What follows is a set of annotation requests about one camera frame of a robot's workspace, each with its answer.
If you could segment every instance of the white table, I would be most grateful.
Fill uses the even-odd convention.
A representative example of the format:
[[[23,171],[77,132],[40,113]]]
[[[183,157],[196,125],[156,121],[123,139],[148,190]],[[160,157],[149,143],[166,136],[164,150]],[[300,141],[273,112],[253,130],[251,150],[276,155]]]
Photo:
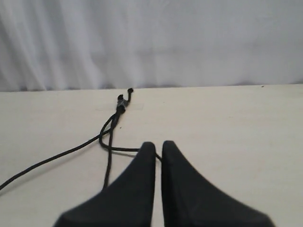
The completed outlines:
[[[99,133],[126,90],[0,93],[0,182]],[[303,226],[303,85],[137,89],[114,145],[174,140],[196,169],[278,227]],[[111,181],[130,163],[113,156]],[[93,145],[0,192],[1,227],[51,227],[101,190],[107,152]],[[163,226],[157,163],[153,226]]]

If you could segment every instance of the table surface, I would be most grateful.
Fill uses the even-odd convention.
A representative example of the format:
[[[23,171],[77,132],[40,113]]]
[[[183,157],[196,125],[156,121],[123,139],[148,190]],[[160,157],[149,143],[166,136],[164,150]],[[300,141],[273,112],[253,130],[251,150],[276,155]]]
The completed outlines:
[[[0,93],[0,182],[97,135],[126,90]],[[174,140],[192,165],[278,227],[303,226],[303,85],[137,89],[114,145]],[[114,155],[111,182],[131,157]],[[98,193],[107,152],[84,148],[0,192],[0,226],[47,227]],[[163,226],[160,163],[153,211]]]

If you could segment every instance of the white curtain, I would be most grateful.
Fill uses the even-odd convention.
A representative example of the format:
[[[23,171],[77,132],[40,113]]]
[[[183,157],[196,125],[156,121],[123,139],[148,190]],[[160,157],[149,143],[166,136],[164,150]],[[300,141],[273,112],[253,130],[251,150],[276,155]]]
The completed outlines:
[[[0,0],[0,90],[303,82],[303,0]]]

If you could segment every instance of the black cable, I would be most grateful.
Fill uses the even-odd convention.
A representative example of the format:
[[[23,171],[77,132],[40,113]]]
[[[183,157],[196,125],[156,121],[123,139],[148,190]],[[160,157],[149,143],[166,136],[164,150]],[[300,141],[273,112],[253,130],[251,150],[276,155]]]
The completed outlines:
[[[9,185],[11,182],[15,181],[16,179],[18,179],[19,177],[27,174],[28,172],[38,168],[39,166],[42,166],[48,162],[54,161],[60,157],[63,157],[65,155],[68,155],[70,153],[73,153],[77,150],[80,150],[82,148],[84,148],[85,146],[89,145],[90,143],[96,141],[97,139],[99,139],[99,143],[101,145],[102,148],[107,149],[108,150],[108,158],[107,158],[107,169],[106,169],[106,173],[105,173],[105,179],[104,179],[104,184],[103,184],[103,189],[106,188],[108,186],[108,181],[109,181],[109,175],[110,175],[110,170],[111,170],[111,164],[112,164],[112,151],[116,150],[116,151],[128,151],[128,152],[138,152],[139,149],[138,148],[115,148],[112,147],[112,143],[113,143],[113,134],[114,134],[114,129],[118,124],[118,121],[120,119],[121,114],[123,114],[125,112],[125,108],[128,106],[128,104],[131,101],[131,93],[133,92],[133,89],[130,88],[128,89],[128,100],[124,100],[123,99],[123,95],[119,95],[118,97],[118,106],[116,108],[116,113],[113,114],[103,125],[100,134],[95,136],[94,138],[91,138],[90,140],[88,140],[87,142],[69,149],[65,152],[62,152],[58,155],[55,155],[53,157],[50,157],[44,161],[41,161],[39,163],[36,163],[34,165],[32,165],[31,167],[21,171],[20,173],[12,176],[11,178],[9,178],[8,180],[6,180],[3,184],[0,185],[0,191],[5,188],[7,185]],[[111,123],[110,128],[108,130],[105,130],[105,128],[109,125],[109,123]],[[103,136],[109,133],[109,143],[108,145],[105,144],[103,142]],[[156,154],[156,157],[158,160],[161,161],[161,157]]]

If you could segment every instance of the black rubber object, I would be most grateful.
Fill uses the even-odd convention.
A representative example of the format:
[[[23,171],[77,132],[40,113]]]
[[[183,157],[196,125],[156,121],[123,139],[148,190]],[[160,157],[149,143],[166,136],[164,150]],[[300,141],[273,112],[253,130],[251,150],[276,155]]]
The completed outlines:
[[[54,227],[150,227],[156,148],[145,142],[125,171],[92,199],[63,213]]]
[[[161,191],[165,227],[274,227],[201,176],[173,141],[163,144]]]

